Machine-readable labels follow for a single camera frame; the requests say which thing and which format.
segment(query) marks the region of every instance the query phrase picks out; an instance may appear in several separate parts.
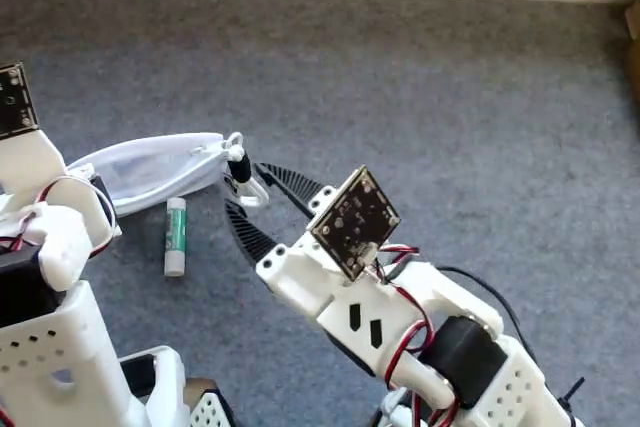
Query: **glue stick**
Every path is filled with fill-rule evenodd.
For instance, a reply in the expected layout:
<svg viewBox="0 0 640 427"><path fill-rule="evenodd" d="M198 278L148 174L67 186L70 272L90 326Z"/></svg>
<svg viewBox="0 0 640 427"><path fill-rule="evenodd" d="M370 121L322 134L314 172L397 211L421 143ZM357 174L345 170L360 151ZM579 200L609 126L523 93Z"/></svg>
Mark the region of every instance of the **glue stick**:
<svg viewBox="0 0 640 427"><path fill-rule="evenodd" d="M184 275L187 240L187 203L180 197L167 200L167 237L164 252L165 277Z"/></svg>

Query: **white robotic arm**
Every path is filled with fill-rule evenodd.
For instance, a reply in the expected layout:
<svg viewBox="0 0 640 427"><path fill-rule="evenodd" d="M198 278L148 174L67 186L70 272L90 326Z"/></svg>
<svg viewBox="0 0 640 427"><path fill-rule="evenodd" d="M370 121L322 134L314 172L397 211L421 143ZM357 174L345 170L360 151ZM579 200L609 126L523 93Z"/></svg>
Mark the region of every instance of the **white robotic arm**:
<svg viewBox="0 0 640 427"><path fill-rule="evenodd" d="M444 425L582 426L550 393L520 342L504 335L494 308L429 263L406 257L385 267L377 264L375 251L384 250L386 237L374 239L366 224L393 226L399 219L366 169L336 189L277 166L257 168L310 222L291 246L276 244L248 222L241 208L228 203L240 246L269 289L315 321L366 372L409 389L433 410L455 409L455 419ZM365 190L357 190L356 184L365 182ZM338 233L330 237L332 231ZM425 324L425 316L436 313L448 319L416 357L406 349L408 336ZM402 405L386 417L406 427L411 419Z"/></svg>

